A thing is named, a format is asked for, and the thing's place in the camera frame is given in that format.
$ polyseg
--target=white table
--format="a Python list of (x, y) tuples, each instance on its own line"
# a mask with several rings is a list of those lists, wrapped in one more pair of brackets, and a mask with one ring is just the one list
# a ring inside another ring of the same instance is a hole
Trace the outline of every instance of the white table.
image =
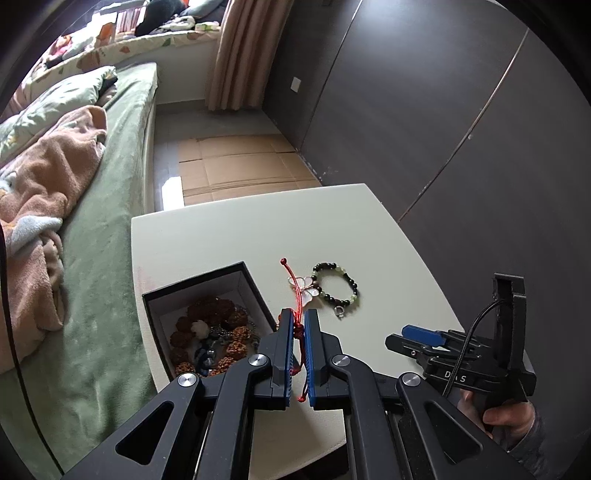
[[(151, 213), (133, 218), (131, 244), (139, 322), (158, 391), (169, 380), (142, 294), (240, 261), (246, 263), (273, 315), (295, 306), (281, 257), (298, 276), (310, 275), (318, 262), (343, 266), (359, 285), (358, 308), (339, 320), (320, 299), (310, 306), (318, 307), (322, 330), (338, 336), (345, 353), (382, 374), (418, 372), (414, 361), (384, 345), (389, 334), (400, 333), (406, 324), (462, 329), (413, 246), (363, 184), (268, 193)], [(338, 278), (327, 279), (326, 285), (337, 297), (350, 295)], [(251, 479), (279, 478), (345, 444), (341, 412), (315, 412), (296, 401), (304, 380), (305, 372), (294, 378), (287, 411), (256, 413)]]

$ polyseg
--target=black cable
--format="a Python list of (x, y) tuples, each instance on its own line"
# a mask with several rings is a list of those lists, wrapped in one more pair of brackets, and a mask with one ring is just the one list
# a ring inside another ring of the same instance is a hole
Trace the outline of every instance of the black cable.
[(45, 450), (49, 453), (51, 460), (53, 463), (56, 464), (57, 469), (60, 471), (62, 475), (64, 475), (64, 470), (60, 465), (60, 462), (57, 461), (56, 456), (51, 451), (39, 424), (37, 423), (37, 418), (33, 413), (33, 407), (31, 407), (31, 401), (29, 400), (29, 395), (27, 393), (27, 388), (25, 387), (25, 379), (22, 377), (21, 371), (21, 364), (18, 361), (17, 356), (17, 347), (14, 344), (14, 334), (12, 332), (12, 320), (10, 318), (10, 308), (8, 305), (8, 263), (7, 263), (7, 254), (6, 254), (6, 240), (4, 238), (4, 230), (2, 229), (2, 225), (0, 225), (0, 295), (2, 298), (2, 310), (4, 311), (4, 321), (6, 322), (6, 330), (8, 332), (8, 343), (10, 345), (10, 353), (12, 354), (12, 361), (14, 362), (14, 368), (17, 370), (18, 382), (21, 385), (21, 393), (22, 397), (25, 400), (25, 404), (27, 406), (27, 411), (29, 412), (29, 416), (31, 417), (31, 421), (33, 422), (33, 426), (37, 431), (37, 435), (39, 435), (39, 439), (41, 440)]
[(466, 339), (464, 340), (464, 345), (462, 345), (462, 350), (460, 351), (460, 355), (457, 357), (456, 364), (453, 366), (452, 374), (450, 375), (449, 379), (447, 380), (447, 384), (445, 386), (445, 389), (443, 390), (443, 396), (445, 398), (447, 398), (449, 396), (449, 392), (451, 392), (451, 390), (452, 390), (453, 383), (455, 382), (455, 379), (457, 377), (457, 373), (459, 372), (460, 367), (462, 366), (462, 362), (464, 361), (464, 356), (466, 355), (466, 352), (468, 350), (468, 346), (470, 345), (470, 340), (472, 340), (472, 336), (474, 335), (474, 331), (476, 330), (476, 327), (478, 327), (478, 324), (486, 316), (487, 313), (489, 313), (493, 308), (498, 307), (502, 303), (507, 303), (507, 301), (506, 300), (495, 300), (494, 302), (489, 304), (487, 307), (485, 307), (485, 309), (482, 310), (478, 314), (478, 317), (476, 317), (476, 320), (474, 320), (474, 323), (472, 323), (472, 326), (470, 327), (470, 329), (468, 330), (468, 333), (466, 334)]

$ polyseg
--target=blue gripper pad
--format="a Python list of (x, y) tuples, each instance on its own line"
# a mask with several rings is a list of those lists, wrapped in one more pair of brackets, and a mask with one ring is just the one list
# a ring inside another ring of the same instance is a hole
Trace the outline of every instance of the blue gripper pad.
[(408, 340), (414, 340), (415, 342), (422, 343), (424, 345), (445, 345), (445, 338), (443, 338), (439, 332), (416, 327), (414, 325), (406, 325), (406, 327), (402, 329), (402, 336)]
[[(309, 311), (306, 310), (304, 313), (304, 327), (308, 325)], [(306, 379), (308, 380), (308, 398), (310, 406), (316, 405), (316, 390), (314, 389), (314, 368), (312, 359), (312, 338), (304, 330), (304, 347), (306, 350)]]
[(290, 330), (287, 340), (287, 357), (285, 359), (285, 403), (290, 406), (291, 398), (291, 369), (294, 366), (294, 316), (290, 316)]

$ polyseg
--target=curtain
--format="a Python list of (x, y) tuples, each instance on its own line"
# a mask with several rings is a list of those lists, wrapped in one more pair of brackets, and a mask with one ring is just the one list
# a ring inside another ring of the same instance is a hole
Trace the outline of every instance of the curtain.
[(232, 0), (209, 77), (210, 110), (260, 108), (293, 0)]

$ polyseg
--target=green bed sheet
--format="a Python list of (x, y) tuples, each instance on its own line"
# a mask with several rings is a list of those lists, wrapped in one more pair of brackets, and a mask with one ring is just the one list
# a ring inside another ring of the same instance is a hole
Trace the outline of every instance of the green bed sheet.
[[(105, 107), (105, 155), (59, 232), (64, 328), (48, 333), (22, 362), (33, 409), (64, 470), (155, 395), (135, 308), (130, 226), (144, 213), (142, 152), (156, 64), (127, 67), (118, 76), (118, 92)], [(38, 480), (60, 477), (33, 429), (14, 370), (0, 376), (0, 423)]]

